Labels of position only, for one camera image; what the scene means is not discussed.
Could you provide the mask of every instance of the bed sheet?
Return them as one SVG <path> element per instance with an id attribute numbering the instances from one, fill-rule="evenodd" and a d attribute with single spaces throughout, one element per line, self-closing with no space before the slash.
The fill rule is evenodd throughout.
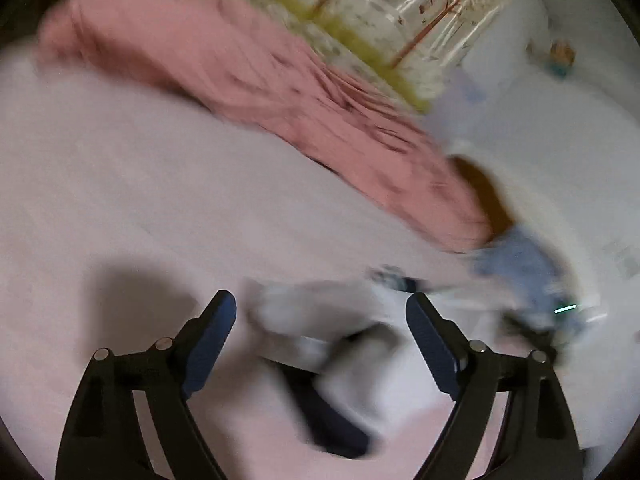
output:
<path id="1" fill-rule="evenodd" d="M 148 348 L 219 288 L 238 298 L 239 319 L 190 407 L 230 480 L 412 478 L 449 414 L 446 396 L 370 458 L 328 455 L 255 357 L 243 312 L 255 281 L 394 264 L 455 283 L 464 263 L 275 136 L 88 71 L 39 73 L 31 53 L 0 52 L 0 414 L 44 478 L 92 352 Z"/>

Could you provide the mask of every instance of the silver screw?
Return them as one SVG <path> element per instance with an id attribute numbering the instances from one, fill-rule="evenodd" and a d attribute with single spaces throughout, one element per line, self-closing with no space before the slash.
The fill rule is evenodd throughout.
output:
<path id="1" fill-rule="evenodd" d="M 478 341 L 478 339 L 469 341 L 469 348 L 478 353 L 486 351 L 486 345 L 482 341 Z"/>
<path id="2" fill-rule="evenodd" d="M 540 350 L 534 350 L 531 353 L 534 361 L 539 362 L 540 364 L 546 363 L 546 354 Z"/>
<path id="3" fill-rule="evenodd" d="M 94 359 L 96 361 L 104 361 L 107 357 L 109 357 L 109 351 L 106 348 L 98 348 L 94 352 Z"/>
<path id="4" fill-rule="evenodd" d="M 158 339 L 158 341 L 156 341 L 156 348 L 158 350 L 168 350 L 173 345 L 174 345 L 174 340 L 171 339 L 170 337 L 163 337 L 161 339 Z"/>

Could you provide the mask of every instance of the crumpled pink fabric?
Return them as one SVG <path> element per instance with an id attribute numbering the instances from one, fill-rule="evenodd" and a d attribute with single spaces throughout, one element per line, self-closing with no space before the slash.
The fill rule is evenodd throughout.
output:
<path id="1" fill-rule="evenodd" d="M 475 195 L 409 117 L 244 0 L 66 0 L 38 40 L 43 63 L 80 60 L 273 132 L 446 250 L 488 237 Z"/>

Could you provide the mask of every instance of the pink surface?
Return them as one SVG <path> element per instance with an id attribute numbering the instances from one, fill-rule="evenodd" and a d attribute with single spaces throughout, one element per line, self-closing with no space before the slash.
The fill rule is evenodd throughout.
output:
<path id="1" fill-rule="evenodd" d="M 473 193 L 427 135 L 243 0 L 68 0 L 39 39 L 45 62 L 184 91 L 277 134 L 447 250 L 487 238 Z"/>
<path id="2" fill-rule="evenodd" d="M 380 264 L 452 283 L 467 277 L 458 257 L 275 136 L 95 73 L 39 75 L 32 59 L 0 52 L 0 413 L 45 479 L 92 352 L 148 348 L 219 288 L 239 319 L 190 403 L 230 480 L 413 478 L 448 398 L 367 460 L 314 449 L 254 355 L 247 285 Z"/>

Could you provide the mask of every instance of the light blue fabric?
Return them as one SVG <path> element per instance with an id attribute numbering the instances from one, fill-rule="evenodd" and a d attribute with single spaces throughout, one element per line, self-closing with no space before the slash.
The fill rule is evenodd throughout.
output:
<path id="1" fill-rule="evenodd" d="M 514 226 L 480 251 L 474 270 L 508 280 L 527 302 L 529 313 L 551 318 L 566 301 L 559 286 L 562 270 L 522 226 Z"/>

